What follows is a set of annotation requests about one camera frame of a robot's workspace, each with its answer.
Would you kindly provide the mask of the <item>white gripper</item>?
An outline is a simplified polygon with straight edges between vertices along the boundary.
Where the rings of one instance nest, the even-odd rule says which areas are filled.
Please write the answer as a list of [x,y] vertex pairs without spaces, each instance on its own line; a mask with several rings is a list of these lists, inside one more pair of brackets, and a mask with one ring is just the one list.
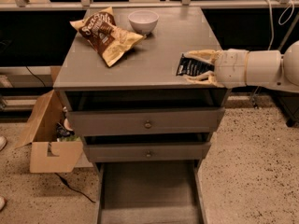
[[214,72],[207,71],[198,76],[185,75],[184,78],[193,83],[217,88],[244,87],[245,67],[249,52],[244,49],[201,49],[184,52],[186,58],[195,59],[205,63],[214,64]]

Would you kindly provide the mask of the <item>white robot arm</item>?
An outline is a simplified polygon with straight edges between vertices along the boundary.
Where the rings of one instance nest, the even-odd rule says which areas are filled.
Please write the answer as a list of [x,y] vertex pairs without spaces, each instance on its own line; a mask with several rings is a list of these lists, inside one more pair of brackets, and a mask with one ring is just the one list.
[[199,74],[184,75],[194,84],[227,89],[259,86],[299,92],[299,41],[291,44],[284,54],[279,50],[202,49],[185,52],[182,57],[210,66]]

